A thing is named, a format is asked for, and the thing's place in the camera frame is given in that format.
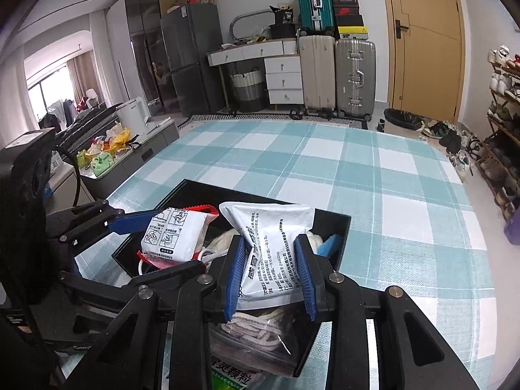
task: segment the door frame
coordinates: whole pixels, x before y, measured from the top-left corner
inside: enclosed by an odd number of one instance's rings
[[[389,49],[389,62],[388,62],[388,106],[391,107],[394,100],[394,82],[395,82],[395,20],[394,11],[392,9],[392,0],[385,0],[386,6],[386,20],[388,23],[388,49]],[[461,0],[457,0],[457,6],[459,8],[459,24],[460,24],[460,36],[461,36],[461,72],[460,72],[460,83],[459,83],[459,96],[457,97],[457,108],[453,116],[453,123],[459,120],[460,105],[462,102],[462,91],[464,87],[464,74],[466,67],[466,31],[464,29],[464,16],[462,14],[462,3]]]

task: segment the gray refrigerator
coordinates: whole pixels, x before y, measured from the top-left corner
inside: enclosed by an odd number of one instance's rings
[[[217,6],[187,3],[161,19],[168,63],[184,116],[224,108],[218,69],[206,54],[222,45]]]

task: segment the white drawer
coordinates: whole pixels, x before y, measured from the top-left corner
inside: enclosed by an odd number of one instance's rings
[[[282,41],[273,41],[266,43],[259,43],[253,45],[245,45],[242,47],[244,52],[244,59],[257,59],[259,57],[272,57],[283,55]]]
[[[301,73],[268,73],[267,89],[301,89]]]
[[[269,101],[271,104],[303,104],[301,89],[270,89]]]
[[[284,54],[296,54],[296,40],[283,41],[283,53]]]
[[[242,48],[231,48],[226,51],[218,51],[213,54],[208,54],[207,59],[210,66],[218,66],[219,64],[231,63],[233,61],[240,61],[244,59]]]
[[[300,68],[300,56],[274,57],[265,60],[266,73],[296,73]]]

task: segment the suitcase handle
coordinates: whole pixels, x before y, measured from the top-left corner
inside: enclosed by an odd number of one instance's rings
[[[365,84],[365,75],[363,74],[363,72],[361,70],[356,70],[356,73],[359,75],[360,77],[360,81],[359,81],[359,84],[356,84],[356,88],[362,88],[363,85]]]
[[[313,0],[313,8],[322,8],[323,1],[322,0]]]

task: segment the checkered tablecloth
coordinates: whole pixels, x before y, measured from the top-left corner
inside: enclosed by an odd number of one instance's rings
[[[405,289],[486,388],[497,332],[486,245],[442,153],[418,140],[342,126],[213,121],[165,148],[109,201],[127,212],[152,209],[183,179],[352,216],[340,271],[369,288]],[[127,281],[111,258],[122,241],[110,236],[79,256],[84,276]],[[321,327],[299,379],[273,376],[264,388],[322,389],[330,331]]]

